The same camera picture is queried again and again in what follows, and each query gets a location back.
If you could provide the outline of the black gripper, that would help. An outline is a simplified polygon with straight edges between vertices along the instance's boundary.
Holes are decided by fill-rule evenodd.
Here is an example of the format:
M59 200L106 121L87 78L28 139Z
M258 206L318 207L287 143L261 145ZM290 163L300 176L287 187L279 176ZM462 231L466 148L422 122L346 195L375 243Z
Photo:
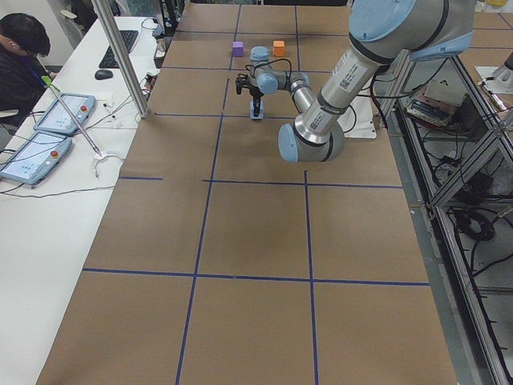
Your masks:
M261 90L257 86L257 84L255 83L255 80L253 78L250 78L250 77L247 78L246 88L248 89L249 94L252 96L251 111L255 111L255 105L256 105L256 111L260 111L261 97L263 96L263 93L261 92Z

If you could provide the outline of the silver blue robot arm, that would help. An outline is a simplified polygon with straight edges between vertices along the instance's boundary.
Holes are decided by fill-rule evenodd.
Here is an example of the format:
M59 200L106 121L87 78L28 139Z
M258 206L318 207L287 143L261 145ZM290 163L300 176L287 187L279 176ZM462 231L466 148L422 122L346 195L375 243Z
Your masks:
M288 162L332 160L345 140L339 117L378 69L403 50L414 61L464 52L472 40L474 12L472 1L356 1L349 17L349 48L318 93L305 74L275 70L265 47L252 49L248 72L237 76L236 90L249 90L253 117L261 113L263 95L288 91L299 114L279 130L281 157Z

